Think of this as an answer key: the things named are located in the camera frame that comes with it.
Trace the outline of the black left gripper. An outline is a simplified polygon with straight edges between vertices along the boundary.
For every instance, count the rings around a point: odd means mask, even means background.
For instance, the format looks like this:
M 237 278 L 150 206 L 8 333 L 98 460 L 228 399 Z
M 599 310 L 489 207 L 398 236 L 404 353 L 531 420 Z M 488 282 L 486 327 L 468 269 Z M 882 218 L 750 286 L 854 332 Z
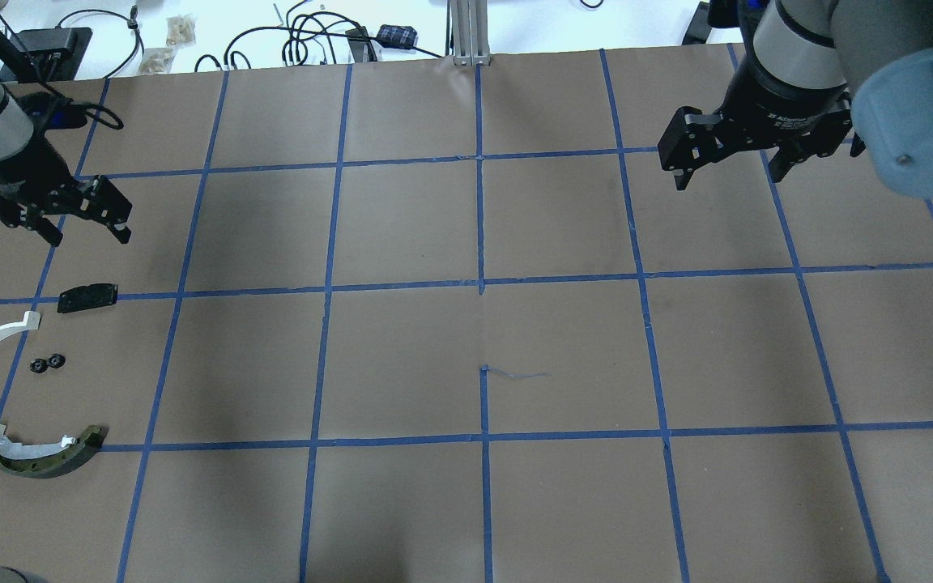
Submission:
M 45 138 L 32 138 L 14 155 L 0 159 L 0 221 L 8 228 L 36 232 L 51 247 L 63 235 L 51 215 L 74 215 L 106 226 L 122 245 L 133 204 L 106 176 L 79 181 Z

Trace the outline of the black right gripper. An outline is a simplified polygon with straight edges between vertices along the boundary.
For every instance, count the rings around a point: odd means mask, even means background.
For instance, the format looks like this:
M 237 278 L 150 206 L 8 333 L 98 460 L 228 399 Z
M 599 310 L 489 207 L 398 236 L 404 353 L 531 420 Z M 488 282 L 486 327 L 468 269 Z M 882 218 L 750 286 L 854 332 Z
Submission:
M 744 57 L 718 109 L 676 110 L 658 141 L 660 167 L 685 191 L 707 164 L 756 149 L 777 148 L 768 174 L 780 184 L 811 156 L 831 156 L 852 130 L 852 97 L 845 86 L 810 89 L 782 82 L 756 57 Z

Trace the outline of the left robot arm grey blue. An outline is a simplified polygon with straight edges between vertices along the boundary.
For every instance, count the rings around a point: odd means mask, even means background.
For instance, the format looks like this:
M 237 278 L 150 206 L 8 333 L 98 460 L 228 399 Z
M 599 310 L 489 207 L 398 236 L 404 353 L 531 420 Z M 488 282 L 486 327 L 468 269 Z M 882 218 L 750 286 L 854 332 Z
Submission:
M 104 225 L 119 243 L 130 242 L 133 209 L 104 176 L 78 180 L 47 138 L 48 130 L 77 129 L 94 121 L 123 128 L 114 111 L 80 102 L 45 86 L 14 96 L 0 80 L 0 222 L 37 233 L 53 247 L 62 243 L 55 215 L 74 215 Z

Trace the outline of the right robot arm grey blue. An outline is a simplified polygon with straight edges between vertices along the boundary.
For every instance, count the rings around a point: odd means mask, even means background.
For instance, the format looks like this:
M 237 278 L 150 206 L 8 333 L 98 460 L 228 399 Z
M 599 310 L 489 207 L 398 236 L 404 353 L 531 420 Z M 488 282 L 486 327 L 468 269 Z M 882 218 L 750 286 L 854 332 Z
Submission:
M 851 137 L 885 187 L 933 199 L 933 1 L 712 1 L 707 22 L 745 55 L 718 109 L 681 107 L 660 137 L 677 189 L 755 149 L 778 182 Z

